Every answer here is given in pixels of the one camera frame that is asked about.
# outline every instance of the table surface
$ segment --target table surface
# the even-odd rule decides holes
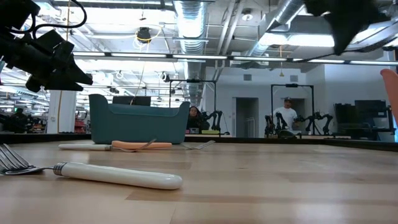
[[[37,166],[74,161],[166,172],[181,175],[183,187],[145,189],[68,179],[51,170],[0,175],[1,224],[398,223],[394,152],[285,144],[87,152],[59,151],[60,143],[67,142],[12,147]]]

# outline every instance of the fork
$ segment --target fork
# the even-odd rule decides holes
[[[7,144],[0,144],[0,174],[32,174],[41,172],[45,169],[52,169],[55,175],[63,177],[126,184],[153,189],[175,190],[179,189],[182,185],[182,178],[178,175],[96,166],[78,162],[59,162],[53,167],[39,168],[30,165]]]

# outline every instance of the white fork handle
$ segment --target white fork handle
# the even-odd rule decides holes
[[[179,189],[182,185],[182,178],[178,175],[96,166],[77,162],[67,162],[61,168],[60,174],[64,177],[126,184],[153,189],[175,190]]]
[[[66,150],[94,150],[105,151],[110,149],[109,145],[104,144],[61,144],[58,146],[60,149]]]

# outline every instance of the teal bin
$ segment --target teal bin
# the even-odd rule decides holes
[[[112,141],[184,142],[189,102],[180,108],[108,104],[103,95],[92,94],[90,99],[91,139],[96,144]]]

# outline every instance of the orange object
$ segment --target orange object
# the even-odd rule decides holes
[[[388,99],[391,104],[392,114],[398,124],[398,74],[390,69],[383,69],[380,74],[383,76]]]
[[[122,142],[122,141],[112,141],[112,146],[121,149],[139,149],[140,147],[146,145],[147,142]],[[160,149],[160,148],[170,148],[172,144],[169,142],[154,142],[147,146],[145,149]]]

